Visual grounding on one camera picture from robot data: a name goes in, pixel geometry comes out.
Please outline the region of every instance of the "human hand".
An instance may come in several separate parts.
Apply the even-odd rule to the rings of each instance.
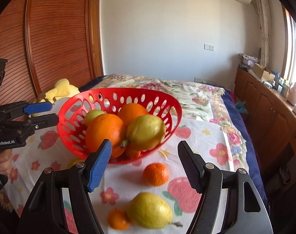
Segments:
[[[13,161],[12,152],[12,149],[6,149],[0,153],[0,174],[2,175],[10,174]]]

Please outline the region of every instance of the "red plastic bowl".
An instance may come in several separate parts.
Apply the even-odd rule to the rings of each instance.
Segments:
[[[101,109],[107,113],[118,114],[123,105],[138,103],[147,108],[149,114],[159,116],[166,125],[164,140],[154,149],[142,152],[136,159],[128,159],[124,154],[109,163],[126,164],[144,158],[163,145],[175,132],[182,118],[180,103],[173,96],[164,92],[138,88],[103,88],[82,92],[70,98],[61,107],[57,125],[61,140],[78,158],[86,159],[84,117],[92,109]],[[169,110],[175,109],[177,124],[173,125]]]

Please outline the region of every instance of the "curtain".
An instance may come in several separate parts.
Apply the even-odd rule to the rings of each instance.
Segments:
[[[261,21],[262,30],[262,53],[261,53],[261,65],[266,68],[270,68],[270,48],[269,48],[269,36],[270,36],[270,11],[268,0],[256,0],[258,14]]]

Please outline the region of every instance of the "navy blue blanket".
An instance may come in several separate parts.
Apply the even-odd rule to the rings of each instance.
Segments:
[[[258,193],[260,194],[264,205],[267,206],[267,197],[264,190],[264,184],[261,179],[260,168],[255,156],[255,150],[250,139],[247,129],[244,125],[244,122],[239,114],[239,111],[235,108],[235,105],[232,102],[231,94],[229,90],[225,89],[225,94],[222,95],[222,99],[229,113],[230,119],[233,125],[241,132],[242,137],[246,140],[247,146],[247,164],[249,166],[249,175],[254,182]]]

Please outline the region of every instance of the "wooden wardrobe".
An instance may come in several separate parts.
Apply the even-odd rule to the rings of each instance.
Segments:
[[[0,15],[0,105],[34,101],[61,78],[80,87],[103,74],[100,43],[99,61],[91,56],[89,1],[11,0]]]

